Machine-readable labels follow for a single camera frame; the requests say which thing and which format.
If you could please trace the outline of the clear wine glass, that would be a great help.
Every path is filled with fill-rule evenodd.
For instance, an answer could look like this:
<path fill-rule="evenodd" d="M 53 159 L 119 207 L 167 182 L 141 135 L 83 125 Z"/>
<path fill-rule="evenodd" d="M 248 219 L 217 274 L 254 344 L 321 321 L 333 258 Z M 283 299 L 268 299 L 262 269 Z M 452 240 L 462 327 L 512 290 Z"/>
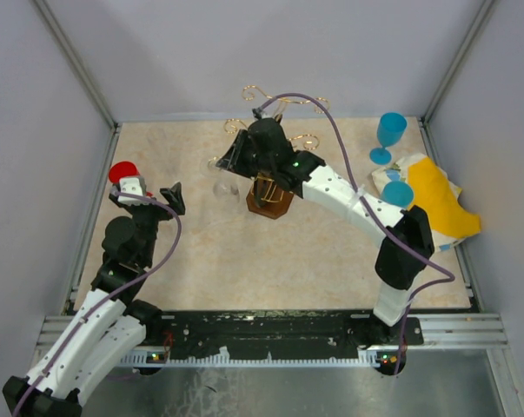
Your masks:
<path fill-rule="evenodd" d="M 238 202 L 240 191 L 234 177 L 226 170 L 219 168 L 218 157 L 210 157 L 201 162 L 202 173 L 213 181 L 212 192 L 218 200 Z"/>

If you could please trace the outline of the red plastic wine glass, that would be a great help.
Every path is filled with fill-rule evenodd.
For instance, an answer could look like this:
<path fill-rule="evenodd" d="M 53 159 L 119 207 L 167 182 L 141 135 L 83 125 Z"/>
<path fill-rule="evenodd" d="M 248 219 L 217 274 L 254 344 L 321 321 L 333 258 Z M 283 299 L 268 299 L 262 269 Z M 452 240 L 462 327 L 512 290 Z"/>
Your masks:
<path fill-rule="evenodd" d="M 130 161 L 122 161 L 115 163 L 109 170 L 108 178 L 109 181 L 116 185 L 122 177 L 141 175 L 137 166 Z"/>

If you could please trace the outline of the blue wine glass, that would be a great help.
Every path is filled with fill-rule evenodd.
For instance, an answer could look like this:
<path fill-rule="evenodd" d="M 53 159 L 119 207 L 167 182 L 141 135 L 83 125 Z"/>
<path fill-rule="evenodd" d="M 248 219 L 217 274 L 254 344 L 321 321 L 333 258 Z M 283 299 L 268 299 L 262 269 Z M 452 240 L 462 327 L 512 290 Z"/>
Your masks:
<path fill-rule="evenodd" d="M 392 181 L 385 185 L 381 192 L 381 199 L 389 204 L 406 209 L 415 198 L 415 192 L 405 182 Z"/>
<path fill-rule="evenodd" d="M 392 155 L 389 149 L 401 140 L 407 126 L 408 121 L 402 114 L 388 112 L 382 115 L 376 130 L 379 147 L 370 151 L 370 160 L 378 165 L 390 163 Z"/>

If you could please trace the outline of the blue wine glass front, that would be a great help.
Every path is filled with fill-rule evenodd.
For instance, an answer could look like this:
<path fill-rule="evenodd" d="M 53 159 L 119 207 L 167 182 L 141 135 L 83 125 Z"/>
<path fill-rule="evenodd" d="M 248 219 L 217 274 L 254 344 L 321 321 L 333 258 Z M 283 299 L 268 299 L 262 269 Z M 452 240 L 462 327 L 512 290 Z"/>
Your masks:
<path fill-rule="evenodd" d="M 415 192 L 405 182 L 392 181 L 385 185 L 381 192 L 381 199 L 389 204 L 406 209 L 415 198 Z"/>

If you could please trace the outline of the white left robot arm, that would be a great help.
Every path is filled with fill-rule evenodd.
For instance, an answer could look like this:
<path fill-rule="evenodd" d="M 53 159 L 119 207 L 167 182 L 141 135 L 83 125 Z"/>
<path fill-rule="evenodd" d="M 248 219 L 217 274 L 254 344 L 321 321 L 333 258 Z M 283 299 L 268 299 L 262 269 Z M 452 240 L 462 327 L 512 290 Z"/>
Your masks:
<path fill-rule="evenodd" d="M 175 221 L 182 231 L 186 208 L 182 185 L 148 195 L 139 175 L 115 182 L 109 199 L 125 215 L 104 230 L 103 263 L 81 307 L 50 350 L 24 377 L 11 376 L 3 397 L 13 416 L 79 416 L 110 371 L 142 342 L 159 342 L 162 312 L 137 299 L 145 281 L 171 257 L 154 263 L 160 222 Z"/>

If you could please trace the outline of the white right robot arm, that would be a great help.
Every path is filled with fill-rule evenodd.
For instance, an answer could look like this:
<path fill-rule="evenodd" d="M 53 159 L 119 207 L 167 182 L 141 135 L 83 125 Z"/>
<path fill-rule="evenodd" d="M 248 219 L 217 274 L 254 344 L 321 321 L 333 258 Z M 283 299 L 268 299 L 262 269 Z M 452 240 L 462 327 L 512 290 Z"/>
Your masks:
<path fill-rule="evenodd" d="M 275 119 L 262 118 L 237 132 L 219 169 L 254 179 L 263 175 L 279 188 L 316 203 L 368 235 L 379 249 L 375 272 L 381 279 L 373 336 L 389 344 L 402 333 L 417 275 L 434 253 L 426 212 L 399 208 L 355 188 L 316 154 L 296 150 Z"/>

